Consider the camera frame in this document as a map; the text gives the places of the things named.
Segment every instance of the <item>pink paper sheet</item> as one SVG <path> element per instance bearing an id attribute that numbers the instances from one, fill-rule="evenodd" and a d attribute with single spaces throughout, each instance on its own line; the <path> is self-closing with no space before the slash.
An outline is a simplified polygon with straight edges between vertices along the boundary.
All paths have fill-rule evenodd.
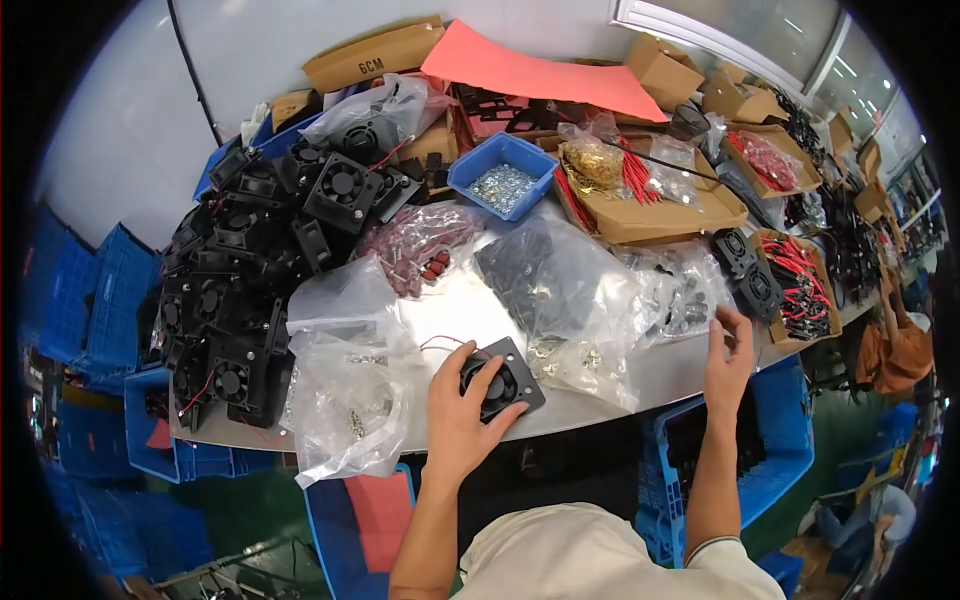
<path id="1" fill-rule="evenodd" d="M 453 21 L 420 71 L 452 82 L 527 98 L 583 102 L 655 122 L 663 112 L 625 66 L 535 59 Z"/>
<path id="2" fill-rule="evenodd" d="M 360 529 L 367 569 L 371 573 L 389 573 L 414 512 L 406 476 L 357 475 L 344 479 L 344 484 Z"/>

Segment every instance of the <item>gray table surface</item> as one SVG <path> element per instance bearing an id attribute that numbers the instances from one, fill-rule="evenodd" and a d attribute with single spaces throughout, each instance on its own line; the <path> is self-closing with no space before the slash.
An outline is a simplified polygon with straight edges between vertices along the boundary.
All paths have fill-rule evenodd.
<path id="1" fill-rule="evenodd" d="M 546 198 L 531 211 L 549 218 L 564 219 L 556 201 Z M 488 229 L 474 243 L 474 249 L 482 248 L 492 240 L 516 227 L 516 224 L 493 220 Z M 755 228 L 744 227 L 748 234 Z M 912 281 L 912 274 L 904 273 L 905 282 Z M 848 305 L 840 311 L 843 324 L 850 323 L 872 308 L 879 299 L 874 293 L 859 305 Z M 443 334 L 459 340 L 476 340 L 480 347 L 491 344 L 505 336 L 514 338 L 519 348 L 526 345 L 526 337 L 479 276 L 470 268 L 451 267 L 438 285 L 419 300 L 399 300 L 400 318 L 413 335 L 414 341 L 423 344 L 431 337 Z M 774 345 L 769 331 L 755 325 L 756 368 L 764 369 L 800 351 L 807 345 L 796 344 L 789 348 Z M 436 340 L 424 349 L 424 358 L 436 370 L 456 344 Z M 640 403 L 638 412 L 656 408 L 700 394 L 704 389 L 704 365 L 707 360 L 707 336 L 663 344 L 634 352 L 628 360 L 631 381 L 636 387 Z M 628 415 L 625 409 L 593 396 L 568 390 L 542 386 L 546 404 L 538 411 L 522 417 L 507 432 L 505 440 L 518 440 L 534 436 L 575 429 L 605 420 Z M 277 404 L 282 405 L 282 398 Z M 404 452 L 426 450 L 426 398 L 413 407 L 410 431 L 402 446 Z M 176 411 L 171 394 L 170 411 Z M 227 419 L 227 406 L 215 403 L 196 433 L 180 427 L 178 420 L 170 423 L 170 434 L 192 442 L 229 445 L 234 447 L 295 451 L 292 432 L 283 434 L 275 425 L 269 430 L 256 429 L 241 422 Z"/>

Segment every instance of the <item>white shirt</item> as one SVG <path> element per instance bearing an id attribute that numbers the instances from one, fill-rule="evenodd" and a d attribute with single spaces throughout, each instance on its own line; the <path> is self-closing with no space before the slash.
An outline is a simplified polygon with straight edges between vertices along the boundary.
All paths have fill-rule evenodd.
<path id="1" fill-rule="evenodd" d="M 586 503 L 510 513 L 484 528 L 460 561 L 456 600 L 782 599 L 736 538 L 705 542 L 684 569 L 654 564 L 628 521 Z"/>

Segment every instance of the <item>person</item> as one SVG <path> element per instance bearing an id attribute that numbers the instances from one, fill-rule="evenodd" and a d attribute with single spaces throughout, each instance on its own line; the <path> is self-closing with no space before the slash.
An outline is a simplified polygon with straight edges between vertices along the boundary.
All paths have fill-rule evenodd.
<path id="1" fill-rule="evenodd" d="M 897 276 L 887 268 L 880 269 L 880 303 L 881 323 L 870 323 L 863 332 L 856 381 L 873 384 L 880 394 L 909 397 L 914 384 L 933 368 L 930 319 L 906 312 Z"/>
<path id="2" fill-rule="evenodd" d="M 460 562 L 458 600 L 784 597 L 739 539 L 736 412 L 754 369 L 753 327 L 726 307 L 717 309 L 717 320 L 709 326 L 707 432 L 686 507 L 685 568 L 654 564 L 631 523 L 597 506 L 546 506 L 501 516 L 474 537 Z M 457 569 L 460 485 L 527 408 L 518 402 L 481 424 L 480 404 L 503 359 L 490 359 L 461 396 L 460 369 L 475 348 L 473 342 L 457 348 L 430 384 L 426 464 L 390 573 L 390 598 L 448 596 Z"/>

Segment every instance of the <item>left hand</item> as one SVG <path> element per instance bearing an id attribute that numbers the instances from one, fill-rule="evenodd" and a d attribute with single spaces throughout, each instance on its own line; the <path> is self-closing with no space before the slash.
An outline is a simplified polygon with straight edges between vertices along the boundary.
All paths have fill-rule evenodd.
<path id="1" fill-rule="evenodd" d="M 503 365 L 503 357 L 488 360 L 470 380 L 467 393 L 460 396 L 460 369 L 476 346 L 471 341 L 454 350 L 430 382 L 423 479 L 447 492 L 460 489 L 467 475 L 487 458 L 510 425 L 529 406 L 526 402 L 517 402 L 503 409 L 490 424 L 480 422 L 480 405 L 493 376 Z"/>

